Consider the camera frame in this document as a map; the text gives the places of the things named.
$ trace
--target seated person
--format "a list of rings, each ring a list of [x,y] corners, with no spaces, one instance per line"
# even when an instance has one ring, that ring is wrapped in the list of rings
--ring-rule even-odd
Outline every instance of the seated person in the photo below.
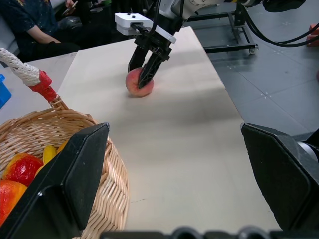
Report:
[[[74,2],[66,0],[66,7]],[[0,14],[15,34],[22,59],[43,59],[111,42],[103,24],[59,30],[50,0],[0,0]]]

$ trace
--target red peach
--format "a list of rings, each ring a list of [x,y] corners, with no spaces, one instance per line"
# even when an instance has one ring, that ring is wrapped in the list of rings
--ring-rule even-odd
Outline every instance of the red peach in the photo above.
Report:
[[[0,180],[0,227],[16,206],[26,187],[11,180]]]
[[[139,75],[141,71],[142,67],[131,70],[125,79],[126,88],[133,96],[146,96],[152,92],[154,87],[154,81],[152,79],[141,89],[138,88]]]
[[[5,168],[2,178],[29,186],[43,162],[27,153],[19,153]]]

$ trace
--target metal stand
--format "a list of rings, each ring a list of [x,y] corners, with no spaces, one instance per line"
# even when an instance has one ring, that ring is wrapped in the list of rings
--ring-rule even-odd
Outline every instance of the metal stand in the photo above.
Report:
[[[236,6],[236,10],[233,12],[223,12],[223,13],[206,14],[201,16],[193,16],[187,22],[217,19],[217,18],[224,18],[224,17],[227,17],[229,19],[229,23],[237,44],[215,46],[215,47],[211,47],[211,46],[204,47],[204,50],[206,51],[206,53],[238,51],[243,49],[249,49],[250,54],[255,54],[255,50],[256,48],[258,48],[258,45],[254,43],[247,27],[245,26],[246,21],[245,21],[245,18],[243,17],[243,13],[241,12],[238,3]],[[247,41],[246,44],[242,43],[242,40],[240,39],[240,36],[239,36],[240,29],[245,35],[245,38]]]

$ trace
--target phone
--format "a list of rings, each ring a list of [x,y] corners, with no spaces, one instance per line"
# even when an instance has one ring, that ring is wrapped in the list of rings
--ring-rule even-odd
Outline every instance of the phone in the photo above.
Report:
[[[72,7],[65,10],[64,13],[62,13],[62,16],[65,16],[70,10],[74,9],[77,4],[78,4],[78,1],[76,1]]]

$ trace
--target floor tile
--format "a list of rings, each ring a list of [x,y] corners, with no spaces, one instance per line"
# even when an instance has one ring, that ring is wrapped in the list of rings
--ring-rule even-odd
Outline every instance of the floor tile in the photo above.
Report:
[[[309,68],[309,74],[316,74],[319,70],[319,48],[318,47],[296,47],[285,48],[282,54],[295,62]]]
[[[247,123],[274,128],[291,136],[309,132],[268,97],[236,107]]]
[[[309,131],[319,128],[319,83],[310,81],[273,94],[271,99]]]
[[[265,94],[314,80],[308,68],[279,52],[257,53],[232,61],[236,70]]]
[[[226,87],[226,90],[235,105],[240,105],[251,100],[263,97],[264,94],[253,84],[246,80],[238,72],[219,72],[217,73]]]

